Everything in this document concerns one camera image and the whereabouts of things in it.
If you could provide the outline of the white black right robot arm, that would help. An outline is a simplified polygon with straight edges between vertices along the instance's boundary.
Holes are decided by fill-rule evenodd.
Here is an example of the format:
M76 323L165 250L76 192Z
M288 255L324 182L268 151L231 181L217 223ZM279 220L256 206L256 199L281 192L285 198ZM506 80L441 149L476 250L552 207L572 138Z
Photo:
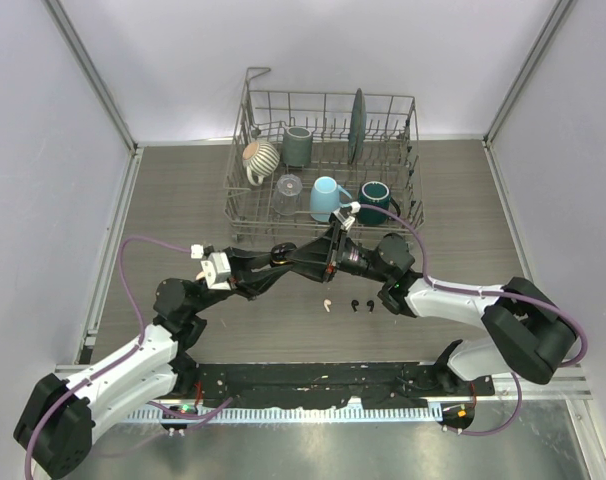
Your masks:
M318 282L329 282L341 271L380 283L378 297L395 315L438 317L484 330L485 338L455 341L440 356L434 380L448 395L460 393L471 380L503 372L544 385L587 350L576 322L528 280L514 277L494 286L435 280L414 270L410 248L397 233L367 249L334 221L322 236L284 257L296 273Z

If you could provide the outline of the black earbud charging case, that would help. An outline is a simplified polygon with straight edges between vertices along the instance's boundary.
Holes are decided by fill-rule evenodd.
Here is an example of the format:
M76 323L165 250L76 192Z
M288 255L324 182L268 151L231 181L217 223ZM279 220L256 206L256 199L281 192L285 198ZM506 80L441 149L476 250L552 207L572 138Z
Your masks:
M292 242L283 242L275 245L270 251L270 262L274 265L282 265L289 262L288 255L294 252L297 246Z

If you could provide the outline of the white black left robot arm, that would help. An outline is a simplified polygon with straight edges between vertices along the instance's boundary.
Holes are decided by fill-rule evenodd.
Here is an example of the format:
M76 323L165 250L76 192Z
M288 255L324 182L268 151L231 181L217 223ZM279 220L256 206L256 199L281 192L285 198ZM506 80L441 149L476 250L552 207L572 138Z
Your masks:
M35 384L13 432L25 450L25 478L40 468L48 478L61 479L134 408L168 393L188 397L196 385L196 364L187 351L207 324L199 312L236 294L253 299L266 292L291 269L294 248L291 243L269 252L184 248L201 271L194 280L160 283L151 323L140 321L132 340L94 365L67 378L50 373Z

